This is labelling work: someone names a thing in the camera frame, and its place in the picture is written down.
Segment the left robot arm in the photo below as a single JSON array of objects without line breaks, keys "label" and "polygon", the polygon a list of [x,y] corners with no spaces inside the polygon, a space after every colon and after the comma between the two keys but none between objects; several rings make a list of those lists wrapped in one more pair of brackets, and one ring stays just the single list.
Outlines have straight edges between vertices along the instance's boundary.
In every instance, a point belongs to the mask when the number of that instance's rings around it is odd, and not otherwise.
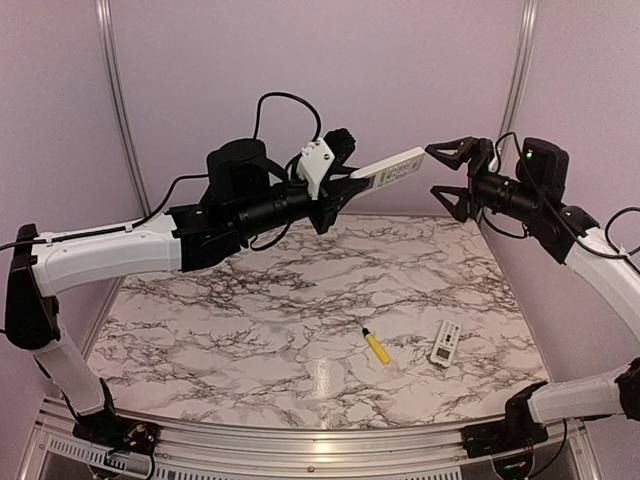
[{"label": "left robot arm", "polygon": [[268,158],[262,141],[239,139],[208,155],[208,187],[196,204],[59,236],[24,225],[12,247],[7,282],[8,340],[31,353],[79,423],[102,443],[119,444],[126,423],[58,321],[59,293],[132,274],[212,267],[249,247],[255,236],[304,218],[324,233],[343,206],[370,186],[370,174],[346,166],[354,149],[346,131],[332,131],[306,145],[284,169]]}]

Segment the yellow handled screwdriver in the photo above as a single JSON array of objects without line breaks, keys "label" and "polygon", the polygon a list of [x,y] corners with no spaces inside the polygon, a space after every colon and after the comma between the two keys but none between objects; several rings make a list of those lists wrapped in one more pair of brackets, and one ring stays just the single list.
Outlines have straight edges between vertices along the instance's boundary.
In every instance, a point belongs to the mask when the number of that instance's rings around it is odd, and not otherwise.
[{"label": "yellow handled screwdriver", "polygon": [[373,333],[366,327],[361,328],[362,335],[366,342],[368,343],[370,349],[377,357],[377,359],[381,362],[382,365],[389,365],[391,362],[390,356],[383,348],[383,346],[379,343]]}]

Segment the large white remote control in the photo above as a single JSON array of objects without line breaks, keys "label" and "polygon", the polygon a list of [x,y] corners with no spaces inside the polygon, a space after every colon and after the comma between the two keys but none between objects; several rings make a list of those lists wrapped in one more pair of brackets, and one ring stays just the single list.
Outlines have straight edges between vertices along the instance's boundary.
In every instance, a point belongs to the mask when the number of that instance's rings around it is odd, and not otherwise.
[{"label": "large white remote control", "polygon": [[349,178],[366,180],[366,188],[360,196],[366,195],[416,174],[422,166],[425,155],[423,147],[415,147],[362,167],[352,172]]}]

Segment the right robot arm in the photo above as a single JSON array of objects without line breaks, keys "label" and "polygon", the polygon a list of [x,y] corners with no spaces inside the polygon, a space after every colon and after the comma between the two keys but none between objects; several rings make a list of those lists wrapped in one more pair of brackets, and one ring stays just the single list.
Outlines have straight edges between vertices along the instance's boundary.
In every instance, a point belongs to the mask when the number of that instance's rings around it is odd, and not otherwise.
[{"label": "right robot arm", "polygon": [[[498,152],[496,143],[486,138],[431,144],[426,152],[452,170],[467,168],[466,186],[431,189],[454,219],[475,219],[489,209],[520,222],[556,262],[586,281],[633,335],[639,333],[639,268],[584,209],[563,202],[569,166],[565,150],[526,138],[514,178],[490,170]],[[533,433],[535,424],[614,415],[639,417],[637,359],[605,374],[523,389],[506,402],[495,438],[515,448]]]}]

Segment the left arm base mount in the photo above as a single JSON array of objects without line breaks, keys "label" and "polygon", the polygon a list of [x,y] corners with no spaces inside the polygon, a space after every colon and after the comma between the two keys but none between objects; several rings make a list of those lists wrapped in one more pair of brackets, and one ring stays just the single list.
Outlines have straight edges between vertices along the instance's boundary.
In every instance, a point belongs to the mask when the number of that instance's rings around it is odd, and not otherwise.
[{"label": "left arm base mount", "polygon": [[118,417],[114,422],[86,426],[76,423],[73,436],[114,452],[151,455],[156,448],[160,427],[148,421]]}]

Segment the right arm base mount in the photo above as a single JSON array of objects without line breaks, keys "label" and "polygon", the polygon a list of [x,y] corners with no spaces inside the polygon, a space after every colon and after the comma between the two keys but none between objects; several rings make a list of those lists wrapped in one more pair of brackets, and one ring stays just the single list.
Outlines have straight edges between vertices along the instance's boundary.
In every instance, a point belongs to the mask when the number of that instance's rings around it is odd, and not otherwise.
[{"label": "right arm base mount", "polygon": [[541,424],[512,424],[503,419],[466,426],[461,437],[467,456],[479,458],[532,447],[546,442],[549,434]]}]

